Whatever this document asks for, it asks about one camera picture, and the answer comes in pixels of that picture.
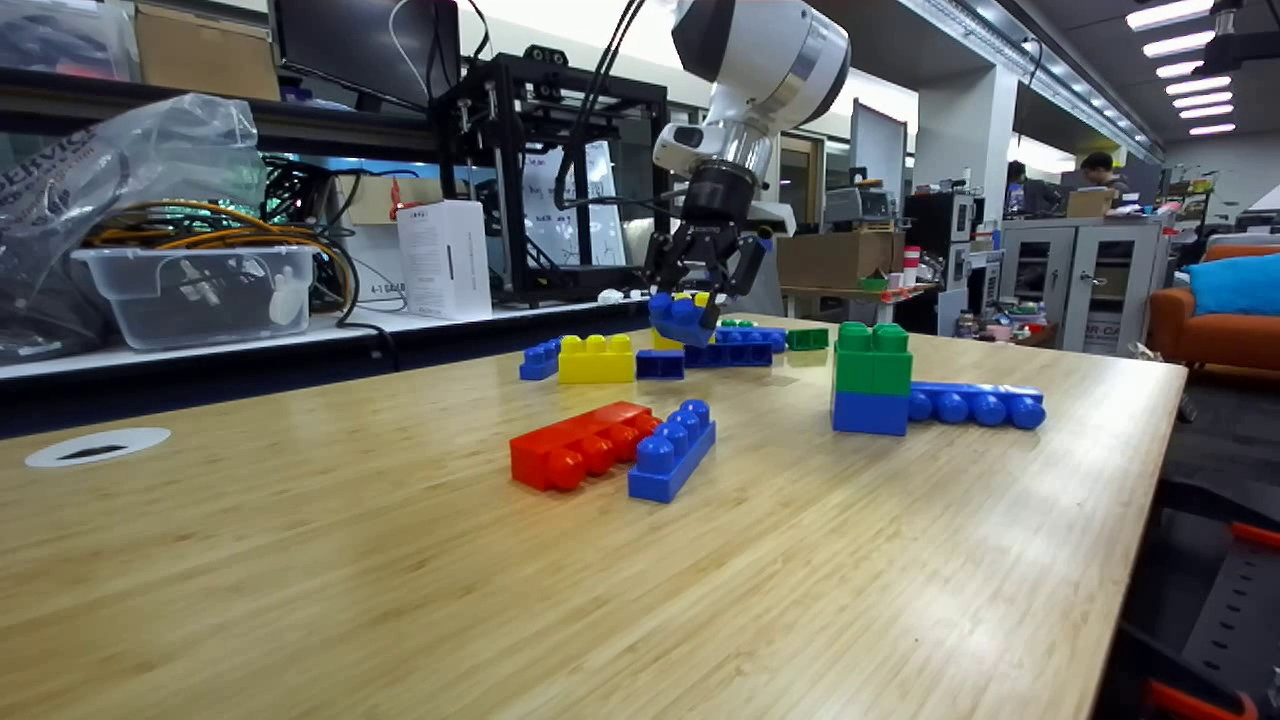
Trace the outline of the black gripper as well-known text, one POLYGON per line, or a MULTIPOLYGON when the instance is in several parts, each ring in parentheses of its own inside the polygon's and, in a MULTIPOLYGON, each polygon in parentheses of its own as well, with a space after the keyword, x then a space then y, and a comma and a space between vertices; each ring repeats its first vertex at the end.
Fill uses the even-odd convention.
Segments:
POLYGON ((679 292, 688 268, 705 263, 725 274, 728 295, 748 295, 768 255, 768 241, 748 233, 752 195, 756 176, 744 165, 699 158, 679 204, 679 226, 652 268, 652 292, 679 292))

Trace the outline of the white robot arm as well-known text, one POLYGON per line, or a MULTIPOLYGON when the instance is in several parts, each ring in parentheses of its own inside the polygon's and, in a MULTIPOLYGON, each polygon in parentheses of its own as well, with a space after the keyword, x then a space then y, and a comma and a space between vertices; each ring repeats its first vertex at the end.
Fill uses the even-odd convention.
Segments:
POLYGON ((678 0, 673 49, 714 84, 699 122, 668 121, 652 165, 686 180, 678 233, 648 243, 662 292, 744 295, 771 226, 797 211, 763 195, 778 140, 822 121, 854 67, 850 30, 808 0, 678 0))

